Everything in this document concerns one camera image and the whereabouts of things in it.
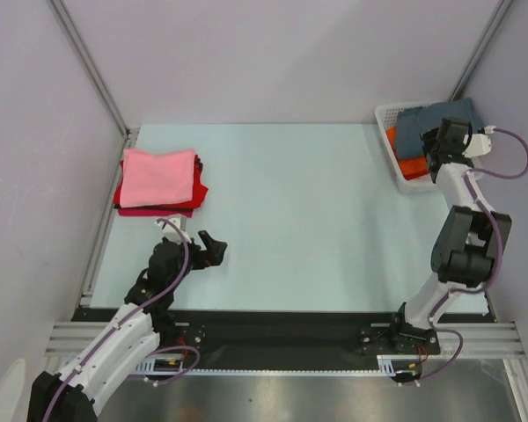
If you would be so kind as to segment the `grey blue t shirt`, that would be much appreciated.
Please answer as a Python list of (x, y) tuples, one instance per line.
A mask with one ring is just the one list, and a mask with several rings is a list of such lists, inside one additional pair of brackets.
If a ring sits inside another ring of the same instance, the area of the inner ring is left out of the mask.
[(399, 159), (423, 156), (421, 135), (439, 127), (443, 118), (469, 120), (475, 131), (484, 127), (470, 98), (417, 106), (397, 115), (395, 145)]

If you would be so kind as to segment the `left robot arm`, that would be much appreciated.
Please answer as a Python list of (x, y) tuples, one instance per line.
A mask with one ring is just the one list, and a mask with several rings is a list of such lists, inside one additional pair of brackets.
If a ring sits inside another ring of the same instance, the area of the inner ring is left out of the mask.
[(192, 271), (220, 266), (227, 243), (201, 230), (196, 244), (170, 221), (154, 247), (148, 265), (128, 291), (124, 303), (103, 331), (66, 366), (33, 381), (30, 421), (95, 421), (109, 397), (146, 358), (163, 353), (179, 356), (171, 380), (193, 370), (201, 360), (186, 344), (168, 313), (176, 287)]

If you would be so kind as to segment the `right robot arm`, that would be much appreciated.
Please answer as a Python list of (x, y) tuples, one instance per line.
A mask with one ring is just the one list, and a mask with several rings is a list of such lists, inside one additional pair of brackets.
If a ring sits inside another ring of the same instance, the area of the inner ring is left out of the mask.
[(486, 292), (500, 270), (512, 220), (494, 210), (477, 184), (478, 169), (467, 154), (477, 138), (488, 135), (457, 118), (444, 118), (421, 137), (429, 175), (449, 213), (431, 252), (431, 276), (390, 325), (388, 341), (398, 354), (436, 343), (445, 311), (462, 295)]

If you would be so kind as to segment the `orange t shirt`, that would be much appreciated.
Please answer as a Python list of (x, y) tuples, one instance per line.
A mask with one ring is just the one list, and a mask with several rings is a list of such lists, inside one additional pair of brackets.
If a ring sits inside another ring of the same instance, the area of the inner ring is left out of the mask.
[(405, 180), (413, 180), (429, 174), (427, 170), (427, 161), (424, 157), (412, 159), (399, 159), (395, 145), (396, 127), (390, 127), (385, 131), (387, 139), (391, 145), (392, 152), (397, 160), (401, 174)]

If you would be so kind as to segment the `white plastic basket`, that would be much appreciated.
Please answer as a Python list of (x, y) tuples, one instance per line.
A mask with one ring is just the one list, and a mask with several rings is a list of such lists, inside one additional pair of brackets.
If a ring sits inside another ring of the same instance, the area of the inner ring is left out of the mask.
[(436, 188), (423, 155), (423, 134), (440, 127), (444, 117), (468, 120), (475, 131), (483, 128), (483, 120), (469, 98), (380, 105), (374, 115), (389, 167), (397, 187), (405, 194), (424, 193)]

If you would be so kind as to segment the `red folded t shirt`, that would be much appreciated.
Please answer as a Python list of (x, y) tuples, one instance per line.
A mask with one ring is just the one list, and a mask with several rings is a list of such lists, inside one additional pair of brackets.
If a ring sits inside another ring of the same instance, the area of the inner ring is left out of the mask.
[(121, 186), (122, 182), (118, 184), (114, 192), (114, 201), (113, 208), (117, 210), (118, 208), (171, 208), (171, 209), (193, 209), (194, 211), (200, 208), (205, 201), (206, 195), (209, 191), (202, 183), (202, 171), (203, 163), (198, 155), (194, 156), (194, 183), (193, 183), (193, 197), (190, 201), (185, 201), (177, 204), (163, 204), (163, 205), (154, 205), (154, 206), (142, 206), (142, 207), (122, 207), (120, 204), (121, 197)]

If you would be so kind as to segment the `pink folded t shirt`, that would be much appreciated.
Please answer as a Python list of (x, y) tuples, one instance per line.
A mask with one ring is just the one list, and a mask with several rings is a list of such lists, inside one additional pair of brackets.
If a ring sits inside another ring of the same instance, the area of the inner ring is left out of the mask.
[(162, 155), (140, 149), (124, 152), (121, 207), (142, 207), (190, 201), (194, 191), (193, 149)]

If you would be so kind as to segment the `magenta folded t shirt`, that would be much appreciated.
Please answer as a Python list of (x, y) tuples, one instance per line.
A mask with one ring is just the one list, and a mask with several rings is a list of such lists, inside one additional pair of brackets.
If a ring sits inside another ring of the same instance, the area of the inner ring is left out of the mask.
[(187, 218), (193, 216), (193, 209), (171, 209), (171, 208), (118, 208), (120, 216), (125, 217), (167, 217), (170, 215), (184, 215)]

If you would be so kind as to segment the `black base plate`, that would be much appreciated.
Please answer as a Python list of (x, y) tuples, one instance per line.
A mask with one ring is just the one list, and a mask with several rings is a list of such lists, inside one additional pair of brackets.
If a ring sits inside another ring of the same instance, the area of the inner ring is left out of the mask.
[[(79, 309), (76, 322), (105, 322), (116, 309)], [(443, 333), (427, 349), (396, 353), (389, 343), (395, 314), (388, 312), (280, 312), (179, 310), (168, 313), (182, 340), (198, 347), (201, 369), (373, 369), (376, 357), (413, 360), (444, 351)]]

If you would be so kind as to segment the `right aluminium frame post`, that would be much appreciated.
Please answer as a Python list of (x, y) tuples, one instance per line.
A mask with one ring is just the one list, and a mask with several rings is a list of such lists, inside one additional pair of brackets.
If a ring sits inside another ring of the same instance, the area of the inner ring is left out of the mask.
[(517, 4), (517, 0), (501, 0), (497, 3), (448, 97), (450, 101), (459, 100), (465, 95), (469, 84)]

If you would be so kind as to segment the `aluminium frame post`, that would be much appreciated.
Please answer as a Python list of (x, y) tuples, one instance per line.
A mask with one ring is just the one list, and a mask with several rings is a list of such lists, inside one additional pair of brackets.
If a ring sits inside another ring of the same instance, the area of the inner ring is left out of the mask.
[(448, 97), (450, 101), (459, 100), (465, 95), (469, 84), (517, 4), (517, 0), (501, 0), (497, 3)]
[(71, 17), (70, 11), (62, 0), (46, 0), (45, 3), (51, 10), (57, 24), (68, 41), (75, 57), (89, 79), (92, 88), (99, 96), (100, 103), (105, 107), (111, 121), (117, 128), (120, 135), (126, 139), (129, 134), (128, 125), (122, 117), (119, 107), (101, 75), (99, 68), (94, 61), (89, 48), (86, 46), (83, 36), (77, 28), (76, 22)]

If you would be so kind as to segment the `left aluminium frame post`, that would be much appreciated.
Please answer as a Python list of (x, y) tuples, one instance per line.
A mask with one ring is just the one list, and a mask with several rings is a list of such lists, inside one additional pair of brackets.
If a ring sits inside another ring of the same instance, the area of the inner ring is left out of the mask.
[(119, 107), (101, 75), (99, 68), (94, 61), (89, 48), (86, 46), (83, 36), (77, 28), (76, 22), (71, 17), (70, 11), (62, 0), (46, 0), (45, 3), (51, 10), (57, 24), (68, 41), (75, 57), (89, 79), (92, 88), (99, 96), (100, 103), (105, 107), (111, 121), (117, 128), (120, 135), (126, 139), (129, 134), (128, 125), (122, 117)]

